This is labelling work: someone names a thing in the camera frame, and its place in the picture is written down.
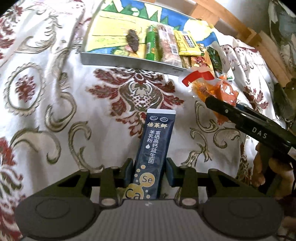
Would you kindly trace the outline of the person's hand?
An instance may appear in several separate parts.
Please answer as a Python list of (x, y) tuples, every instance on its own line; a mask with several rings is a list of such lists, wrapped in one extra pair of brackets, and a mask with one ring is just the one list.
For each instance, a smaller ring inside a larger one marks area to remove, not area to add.
[(264, 185), (269, 178), (267, 171), (270, 169), (272, 173), (280, 177), (281, 182), (277, 186), (274, 197), (278, 200), (292, 193), (294, 183), (294, 173), (291, 164), (283, 163), (268, 153), (269, 149), (261, 143), (256, 145), (256, 155), (253, 160), (253, 172), (251, 183), (256, 188)]

